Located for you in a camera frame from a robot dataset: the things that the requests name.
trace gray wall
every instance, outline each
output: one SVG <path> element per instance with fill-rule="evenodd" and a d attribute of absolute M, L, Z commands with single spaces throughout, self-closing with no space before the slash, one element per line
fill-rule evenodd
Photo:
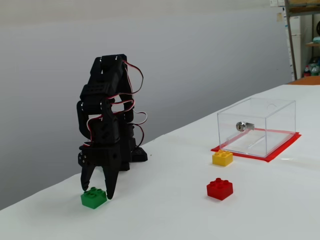
<path fill-rule="evenodd" d="M 225 11 L 202 1 L 194 12 L 175 6 L 105 19 L 101 11 L 98 19 L 76 11 L 53 19 L 26 6 L 28 15 L 19 14 L 10 5 L 17 1 L 6 2 L 14 14 L 0 14 L 0 209 L 81 171 L 76 103 L 97 56 L 124 53 L 143 71 L 135 98 L 149 115 L 145 142 L 290 81 L 280 9 L 263 1 Z M 137 88 L 139 75 L 130 72 Z"/>

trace clear plastic box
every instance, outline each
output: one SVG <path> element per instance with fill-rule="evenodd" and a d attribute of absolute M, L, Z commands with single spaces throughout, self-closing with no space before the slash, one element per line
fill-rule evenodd
<path fill-rule="evenodd" d="M 220 149 L 265 158 L 296 133 L 296 101 L 249 98 L 218 112 Z"/>

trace green lego brick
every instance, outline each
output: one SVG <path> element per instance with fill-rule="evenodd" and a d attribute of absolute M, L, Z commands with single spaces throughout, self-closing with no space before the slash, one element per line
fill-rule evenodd
<path fill-rule="evenodd" d="M 85 191 L 84 194 L 81 195 L 82 205 L 91 209 L 96 209 L 106 201 L 106 192 L 95 187 L 92 187 L 89 191 Z"/>

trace yellow lego brick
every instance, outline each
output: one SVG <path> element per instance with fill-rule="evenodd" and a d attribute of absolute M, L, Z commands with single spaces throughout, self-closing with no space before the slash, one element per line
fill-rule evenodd
<path fill-rule="evenodd" d="M 212 163 L 220 166 L 227 166 L 233 161 L 233 154 L 229 151 L 219 150 L 212 155 Z"/>

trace black robotic arm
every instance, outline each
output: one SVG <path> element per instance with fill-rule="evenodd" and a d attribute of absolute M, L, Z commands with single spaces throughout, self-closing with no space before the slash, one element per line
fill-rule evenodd
<path fill-rule="evenodd" d="M 134 136 L 133 95 L 128 81 L 127 57 L 124 54 L 97 57 L 90 78 L 77 103 L 79 130 L 90 139 L 79 147 L 78 163 L 82 167 L 81 186 L 89 187 L 96 166 L 101 166 L 105 177 L 107 197 L 112 199 L 119 171 L 130 169 L 130 162 L 148 160 L 146 152 L 136 146 Z M 120 94 L 124 109 L 114 113 L 113 96 Z"/>

